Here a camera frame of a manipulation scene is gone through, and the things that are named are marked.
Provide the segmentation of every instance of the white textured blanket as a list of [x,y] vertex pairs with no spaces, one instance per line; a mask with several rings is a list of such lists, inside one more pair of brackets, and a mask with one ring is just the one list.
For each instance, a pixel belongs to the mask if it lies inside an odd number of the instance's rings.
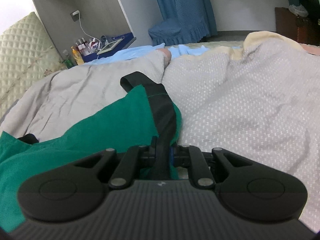
[[319,231],[320,57],[254,35],[242,57],[220,49],[167,67],[162,83],[182,113],[180,143],[222,147],[296,176],[308,190],[301,221]]

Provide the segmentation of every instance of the white wall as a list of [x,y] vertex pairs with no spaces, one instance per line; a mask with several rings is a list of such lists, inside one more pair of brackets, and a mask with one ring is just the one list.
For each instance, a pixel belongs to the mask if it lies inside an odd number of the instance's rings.
[[0,0],[0,34],[30,12],[35,11],[32,0]]
[[288,0],[211,0],[218,31],[275,31],[275,7]]
[[134,47],[152,45],[148,29],[160,23],[162,15],[157,0],[120,0],[129,26],[137,40]]

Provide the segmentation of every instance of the ribbed black surface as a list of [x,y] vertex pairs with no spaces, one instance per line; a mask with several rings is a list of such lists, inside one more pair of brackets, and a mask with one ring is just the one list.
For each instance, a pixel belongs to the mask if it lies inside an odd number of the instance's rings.
[[181,180],[136,181],[112,191],[83,219],[55,225],[26,221],[11,235],[17,240],[308,240],[314,234],[297,220],[262,225],[235,217],[212,191]]

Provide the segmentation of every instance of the gray floor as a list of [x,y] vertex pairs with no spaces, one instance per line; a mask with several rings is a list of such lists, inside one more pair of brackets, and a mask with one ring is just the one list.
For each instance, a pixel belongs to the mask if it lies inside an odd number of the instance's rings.
[[218,35],[207,38],[207,41],[244,41],[246,35]]

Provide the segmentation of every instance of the bottle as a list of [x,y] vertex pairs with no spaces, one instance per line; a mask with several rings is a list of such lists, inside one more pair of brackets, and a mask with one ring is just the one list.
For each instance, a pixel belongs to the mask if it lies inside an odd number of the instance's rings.
[[89,45],[94,51],[97,49],[99,42],[96,40],[96,38],[93,38],[92,41],[90,41]]
[[85,47],[87,48],[87,50],[88,50],[89,54],[93,53],[93,52],[94,52],[94,50],[93,50],[93,49],[91,49],[91,47],[90,47],[89,43],[88,43],[84,38],[81,38],[81,40],[82,40],[82,42],[83,42],[82,44],[84,44],[84,45],[85,45]]
[[87,56],[89,55],[89,51],[87,50],[86,46],[84,45],[84,43],[81,41],[81,40],[78,40],[79,42],[79,46],[78,46],[78,49],[80,51],[80,53],[83,55],[83,56]]
[[63,61],[63,63],[66,64],[67,68],[74,67],[75,65],[73,64],[73,62],[70,59],[69,52],[65,49],[62,53],[66,56],[66,59]]
[[79,51],[77,51],[77,50],[75,49],[75,47],[73,47],[73,46],[71,47],[71,49],[72,49],[73,58],[75,59],[75,61],[77,62],[77,64],[78,64],[78,65],[84,64],[84,61],[83,61],[83,59],[82,59],[81,54],[79,53]]

